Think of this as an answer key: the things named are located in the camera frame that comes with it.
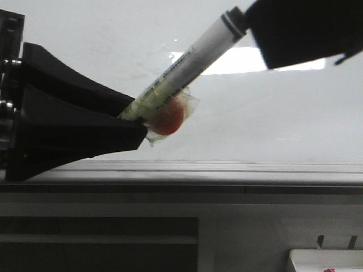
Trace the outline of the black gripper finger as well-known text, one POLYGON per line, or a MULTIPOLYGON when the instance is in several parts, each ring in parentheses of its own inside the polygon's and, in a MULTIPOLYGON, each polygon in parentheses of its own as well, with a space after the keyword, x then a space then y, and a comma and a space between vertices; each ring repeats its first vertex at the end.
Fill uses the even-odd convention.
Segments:
POLYGON ((246 17, 269 69, 362 52, 362 1, 255 1, 246 17))

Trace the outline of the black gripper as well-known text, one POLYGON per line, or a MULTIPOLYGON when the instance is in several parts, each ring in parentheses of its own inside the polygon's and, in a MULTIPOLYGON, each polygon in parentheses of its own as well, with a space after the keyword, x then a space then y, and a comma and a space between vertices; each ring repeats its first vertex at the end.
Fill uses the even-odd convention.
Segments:
POLYGON ((24 21, 22 14, 1 10, 5 180, 24 181, 76 160, 138 149, 147 128, 114 118, 134 98, 83 76, 41 45, 24 43, 21 61, 24 21), (18 90, 19 83, 12 82, 10 74, 20 65, 22 81, 38 90, 25 87, 22 107, 14 117, 17 94, 11 92, 18 90))

